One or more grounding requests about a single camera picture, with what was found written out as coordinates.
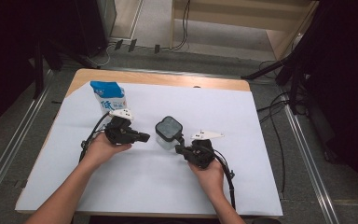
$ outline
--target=person's left hand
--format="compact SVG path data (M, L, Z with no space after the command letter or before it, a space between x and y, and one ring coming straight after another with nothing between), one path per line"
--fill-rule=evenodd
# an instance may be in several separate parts
M87 153L81 161L88 165L98 168L103 163L109 161L115 154L131 148L131 144L113 145L107 139L105 133L99 133L89 144Z

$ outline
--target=white paper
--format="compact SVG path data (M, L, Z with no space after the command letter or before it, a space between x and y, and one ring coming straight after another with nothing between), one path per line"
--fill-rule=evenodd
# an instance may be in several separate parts
M133 144L132 149L101 166L91 177L77 211L214 215L183 156L156 142L156 124L172 116L183 125L187 146L191 134L200 130L224 134L212 143L234 170L240 215L282 215L250 92L126 83L119 86L124 88L128 108L135 117L131 127L149 133L150 139ZM16 210L36 210L76 167L80 144L101 117L93 94L87 83L63 101ZM225 194L229 200L226 180Z

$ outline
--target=table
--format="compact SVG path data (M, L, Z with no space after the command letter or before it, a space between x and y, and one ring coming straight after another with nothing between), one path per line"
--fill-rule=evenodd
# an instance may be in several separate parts
M223 131L226 135L220 140L213 140L213 147L220 149L230 168L236 172L233 182L237 187L237 210L240 215L282 215L247 82L89 69L76 72L48 140L16 204L18 212L35 211L76 167L81 150L79 144L102 115L88 84L92 79L114 80L123 87L129 108L135 116L131 127L149 133L151 137L147 143L135 143L131 150L117 154L94 173L76 209L78 213L96 216L215 217L212 206L183 157L174 150L162 149L155 141L154 126L171 115L183 124L187 146L189 136L200 128ZM243 103L226 105L229 118L222 117L222 111L216 109L214 103L234 100ZM242 116L252 119L239 120ZM227 182L225 194L229 197Z
M181 20L187 0L172 0L171 42L174 20ZM304 33L318 6L310 0L191 0L188 19L266 29L277 60L280 60L299 33Z

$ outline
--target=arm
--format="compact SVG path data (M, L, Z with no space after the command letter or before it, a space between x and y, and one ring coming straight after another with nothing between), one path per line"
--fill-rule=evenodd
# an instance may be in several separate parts
M199 179L200 185L211 201L220 222L222 224L244 224L243 219L237 214L223 193L222 165L217 160L212 161L205 170L201 170L191 163L188 165Z
M25 223L70 223L92 173L115 154L130 147L130 144L114 146L104 133L98 134L81 163Z

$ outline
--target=forearm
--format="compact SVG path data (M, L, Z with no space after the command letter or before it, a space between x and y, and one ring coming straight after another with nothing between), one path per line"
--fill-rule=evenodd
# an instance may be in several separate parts
M70 223L77 203L94 170L95 167L80 163L62 185L27 220L26 224Z
M209 196L214 211L222 224L244 224L243 219L238 215L235 209L226 199L223 193Z

